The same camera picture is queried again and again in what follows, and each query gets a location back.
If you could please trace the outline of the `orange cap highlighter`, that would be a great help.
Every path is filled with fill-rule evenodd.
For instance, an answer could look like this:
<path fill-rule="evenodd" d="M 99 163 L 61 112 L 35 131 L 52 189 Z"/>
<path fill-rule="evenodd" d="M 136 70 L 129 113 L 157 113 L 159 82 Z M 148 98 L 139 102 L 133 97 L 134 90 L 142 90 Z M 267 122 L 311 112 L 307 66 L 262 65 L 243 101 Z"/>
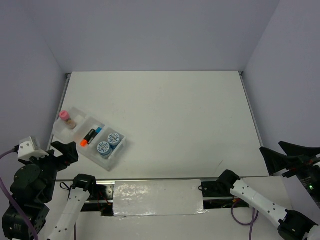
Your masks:
<path fill-rule="evenodd" d="M 96 132 L 95 129 L 91 129 L 91 130 L 88 132 L 88 134 L 83 138 L 83 140 L 80 142 L 80 146 L 81 146 L 81 147 L 85 147 L 85 146 L 89 143 L 90 139 L 92 138 L 92 136 L 93 136 L 93 134 L 94 134 L 95 132 Z"/>

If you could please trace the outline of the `blue jar sideways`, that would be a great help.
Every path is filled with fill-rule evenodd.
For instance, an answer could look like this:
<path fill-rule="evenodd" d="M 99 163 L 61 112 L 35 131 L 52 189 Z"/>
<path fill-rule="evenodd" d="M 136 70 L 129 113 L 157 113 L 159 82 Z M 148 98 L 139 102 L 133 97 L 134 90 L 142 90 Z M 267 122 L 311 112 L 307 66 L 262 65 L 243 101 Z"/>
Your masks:
<path fill-rule="evenodd" d="M 112 147 L 107 141 L 99 142 L 96 149 L 98 154 L 104 159 L 108 159 L 113 152 Z"/>

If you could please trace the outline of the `blue cap highlighter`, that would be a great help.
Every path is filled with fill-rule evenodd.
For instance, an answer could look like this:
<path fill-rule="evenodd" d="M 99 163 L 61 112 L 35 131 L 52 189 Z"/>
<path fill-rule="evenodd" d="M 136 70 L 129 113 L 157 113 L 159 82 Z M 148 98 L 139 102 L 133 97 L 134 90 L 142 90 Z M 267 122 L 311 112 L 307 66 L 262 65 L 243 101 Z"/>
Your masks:
<path fill-rule="evenodd" d="M 88 144 L 90 145 L 92 143 L 92 141 L 95 139 L 95 137 L 101 132 L 102 128 L 98 127 L 93 134 L 91 135 L 90 140 L 88 141 Z"/>

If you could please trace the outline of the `pink lid pencil tube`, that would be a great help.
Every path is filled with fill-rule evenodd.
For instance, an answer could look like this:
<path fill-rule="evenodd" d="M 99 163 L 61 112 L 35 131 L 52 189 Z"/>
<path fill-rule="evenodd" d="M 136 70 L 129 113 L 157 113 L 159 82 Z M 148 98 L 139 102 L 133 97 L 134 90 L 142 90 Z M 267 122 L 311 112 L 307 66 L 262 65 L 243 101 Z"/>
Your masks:
<path fill-rule="evenodd" d="M 70 114 L 66 110 L 62 110 L 59 113 L 59 118 L 66 124 L 69 129 L 74 129 L 77 126 L 77 123 L 71 118 Z"/>

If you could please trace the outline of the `blue jar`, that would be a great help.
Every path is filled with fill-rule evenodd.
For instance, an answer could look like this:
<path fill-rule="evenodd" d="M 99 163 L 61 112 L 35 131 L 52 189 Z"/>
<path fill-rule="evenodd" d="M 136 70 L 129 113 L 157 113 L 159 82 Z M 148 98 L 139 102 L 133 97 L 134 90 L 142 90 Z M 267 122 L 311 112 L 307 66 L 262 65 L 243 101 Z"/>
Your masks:
<path fill-rule="evenodd" d="M 117 148 L 121 140 L 121 136 L 117 132 L 112 132 L 107 137 L 107 142 L 113 150 Z"/>

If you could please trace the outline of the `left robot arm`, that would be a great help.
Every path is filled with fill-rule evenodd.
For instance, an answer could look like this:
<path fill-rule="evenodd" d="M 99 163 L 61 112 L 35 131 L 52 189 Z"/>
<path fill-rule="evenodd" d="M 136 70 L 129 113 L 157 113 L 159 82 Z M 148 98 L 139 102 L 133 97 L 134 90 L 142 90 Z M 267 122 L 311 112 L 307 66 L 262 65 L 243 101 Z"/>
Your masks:
<path fill-rule="evenodd" d="M 44 151 L 32 141 L 25 141 L 2 153 L 1 158 L 16 153 L 22 167 L 15 173 L 10 188 L 3 182 L 0 188 L 9 201 L 2 217 L 2 230 L 9 240 L 38 240 L 46 225 L 50 209 L 47 203 L 54 195 L 58 172 L 79 160 L 75 142 L 68 144 L 55 141 L 53 150 Z M 55 150 L 61 152 L 55 156 Z M 98 185 L 94 176 L 77 175 L 71 186 L 66 186 L 68 201 L 58 224 L 50 234 L 51 240 L 67 240 L 76 227 L 79 213 L 86 209 L 86 201 L 96 201 L 94 210 L 110 214 L 112 203 L 108 191 L 112 187 Z"/>

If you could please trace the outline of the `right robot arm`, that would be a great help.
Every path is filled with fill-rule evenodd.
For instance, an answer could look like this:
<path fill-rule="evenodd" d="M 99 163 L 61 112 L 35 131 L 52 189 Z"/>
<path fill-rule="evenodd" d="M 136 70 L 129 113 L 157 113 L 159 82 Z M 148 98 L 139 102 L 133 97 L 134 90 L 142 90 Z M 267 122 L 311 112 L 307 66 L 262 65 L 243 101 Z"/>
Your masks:
<path fill-rule="evenodd" d="M 296 176 L 312 199 L 320 201 L 320 149 L 280 141 L 284 153 L 266 147 L 259 150 L 268 173 L 283 171 L 284 178 Z M 267 199 L 231 170 L 225 170 L 217 180 L 217 190 L 223 196 L 233 195 L 265 216 L 284 240 L 318 240 L 320 226 L 304 214 L 289 210 Z"/>

